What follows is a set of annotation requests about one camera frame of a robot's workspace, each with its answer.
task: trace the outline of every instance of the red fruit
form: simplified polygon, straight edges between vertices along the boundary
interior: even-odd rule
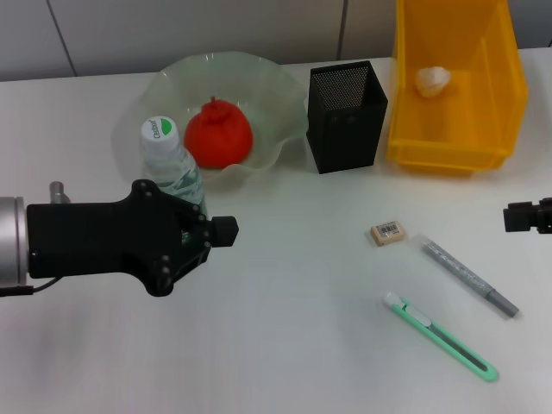
[[[225,168],[247,158],[253,132],[237,106],[212,97],[188,123],[184,146],[199,166]]]

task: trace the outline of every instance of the gray marker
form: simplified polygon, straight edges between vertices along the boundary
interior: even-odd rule
[[[514,317],[517,315],[519,309],[514,306],[512,302],[498,293],[494,287],[486,283],[477,274],[462,265],[452,254],[447,253],[437,243],[424,236],[421,238],[422,250],[427,255],[441,263],[454,276],[479,293],[481,297],[494,304],[508,317]]]

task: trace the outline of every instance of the black mesh pencil holder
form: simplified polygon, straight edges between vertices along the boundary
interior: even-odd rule
[[[373,165],[387,98],[369,61],[310,71],[310,149],[321,174]]]

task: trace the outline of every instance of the marker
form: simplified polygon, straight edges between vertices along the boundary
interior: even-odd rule
[[[405,298],[401,298],[393,292],[388,292],[383,298],[383,303],[483,380],[493,382],[499,377],[499,373],[491,364],[450,335],[445,329],[431,321]]]
[[[425,236],[420,236],[422,250],[430,257],[446,267],[454,276],[468,285],[486,301],[492,303],[508,317],[515,317],[519,309],[512,302],[502,296],[497,290],[486,283],[477,274],[462,265],[454,256],[447,253],[437,243]]]

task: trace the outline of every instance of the water bottle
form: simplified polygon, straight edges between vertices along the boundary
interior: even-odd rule
[[[154,116],[142,124],[141,149],[145,178],[167,194],[198,204],[207,215],[201,173],[171,118]]]

